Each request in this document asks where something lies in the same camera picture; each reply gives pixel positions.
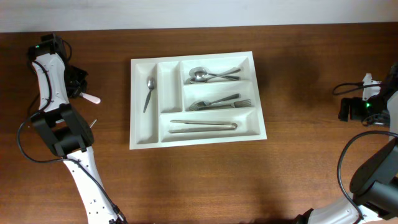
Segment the pink plastic knife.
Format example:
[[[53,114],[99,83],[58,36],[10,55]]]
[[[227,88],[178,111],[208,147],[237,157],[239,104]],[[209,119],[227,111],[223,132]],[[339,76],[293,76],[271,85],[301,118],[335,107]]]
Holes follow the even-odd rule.
[[[97,96],[93,96],[87,93],[80,93],[80,97],[94,103],[94,104],[100,104],[101,103],[101,99],[98,98]]]

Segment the small metal teaspoon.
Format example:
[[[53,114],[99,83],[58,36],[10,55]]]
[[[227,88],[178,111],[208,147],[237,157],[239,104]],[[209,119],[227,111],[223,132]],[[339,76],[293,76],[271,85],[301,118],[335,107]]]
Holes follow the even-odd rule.
[[[149,89],[149,92],[148,92],[148,94],[146,96],[146,100],[145,100],[144,108],[143,108],[143,113],[145,113],[147,111],[147,107],[148,107],[149,102],[150,102],[151,94],[152,94],[152,91],[155,90],[155,86],[156,86],[156,79],[154,77],[150,77],[148,79],[148,81],[147,81],[147,87]]]
[[[89,125],[89,127],[92,128],[96,122],[97,122],[97,119],[94,119],[94,120],[91,122],[91,124]]]

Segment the metal fork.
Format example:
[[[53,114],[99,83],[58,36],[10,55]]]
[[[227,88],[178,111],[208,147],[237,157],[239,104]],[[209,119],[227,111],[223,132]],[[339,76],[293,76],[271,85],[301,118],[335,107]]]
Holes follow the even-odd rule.
[[[215,104],[215,103],[219,103],[219,102],[222,102],[222,101],[228,101],[228,100],[234,100],[234,99],[238,99],[240,97],[241,97],[241,94],[240,93],[236,93],[236,94],[233,94],[233,95],[230,95],[230,96],[227,96],[227,97],[215,100],[215,101],[198,100],[198,101],[193,102],[188,107],[188,110],[189,111],[195,111],[199,107],[210,106],[210,105]]]
[[[194,111],[244,108],[250,106],[251,106],[251,100],[247,99],[247,100],[235,101],[234,103],[229,103],[229,104],[197,107],[194,109]]]

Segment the large metal spoon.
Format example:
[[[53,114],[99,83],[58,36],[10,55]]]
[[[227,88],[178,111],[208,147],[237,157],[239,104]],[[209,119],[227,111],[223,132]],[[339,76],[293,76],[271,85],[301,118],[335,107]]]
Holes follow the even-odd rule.
[[[206,73],[211,73],[211,72],[209,72],[205,67],[195,67],[195,68],[193,68],[193,69],[191,69],[191,70],[189,71],[189,76],[190,76],[190,77],[189,77],[187,80],[185,80],[184,84],[187,84],[187,85],[188,85],[188,84],[207,83],[207,82],[209,82],[211,79],[214,79],[214,78],[210,78],[209,75],[206,75],[205,77],[206,77],[206,78],[210,78],[210,79],[204,80],[203,82],[197,82],[197,81],[195,80],[194,73],[195,73],[195,72],[199,72],[199,71],[201,71],[201,72],[206,72]],[[239,73],[240,71],[241,71],[241,69],[240,69],[239,67],[234,67],[234,68],[232,68],[232,69],[230,69],[230,70],[227,70],[227,71],[222,72],[222,73],[219,73],[219,74],[231,75],[231,76],[233,76],[234,73]]]

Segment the metal knife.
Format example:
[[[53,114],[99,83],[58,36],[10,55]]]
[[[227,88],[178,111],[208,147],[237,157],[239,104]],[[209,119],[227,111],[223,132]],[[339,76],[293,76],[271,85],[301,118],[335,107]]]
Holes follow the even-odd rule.
[[[230,126],[217,126],[215,128],[188,128],[188,129],[176,129],[170,130],[171,134],[179,134],[179,133],[197,133],[197,132],[209,132],[209,131],[231,131],[235,130],[238,126],[236,124],[232,124]]]
[[[237,128],[236,123],[229,123],[225,121],[195,121],[195,120],[171,120],[171,123],[182,123],[182,124],[197,124],[197,125],[213,125],[213,126],[231,126]]]

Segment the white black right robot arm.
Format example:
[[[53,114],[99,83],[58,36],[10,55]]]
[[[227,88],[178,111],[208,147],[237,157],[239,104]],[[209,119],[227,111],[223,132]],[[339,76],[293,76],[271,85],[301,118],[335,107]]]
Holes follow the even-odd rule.
[[[358,120],[365,127],[386,126],[389,130],[366,131],[351,138],[336,168],[343,196],[326,207],[297,215],[294,224],[367,223],[397,217],[397,65],[393,64],[382,82],[373,80],[368,73],[352,87],[363,94],[341,100],[339,120]],[[349,190],[345,190],[341,179],[344,156],[352,143],[373,134],[388,136],[389,142],[356,170]]]

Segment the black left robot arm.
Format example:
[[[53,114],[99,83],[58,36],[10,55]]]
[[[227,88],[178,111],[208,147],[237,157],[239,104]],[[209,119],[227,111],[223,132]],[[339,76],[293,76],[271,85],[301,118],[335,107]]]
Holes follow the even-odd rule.
[[[70,104],[72,98],[100,99],[85,93],[87,72],[70,65],[72,47],[55,34],[44,35],[27,56],[39,81],[40,104],[29,121],[54,162],[71,173],[85,207],[88,223],[126,223],[120,208],[106,193],[97,171],[91,125]]]

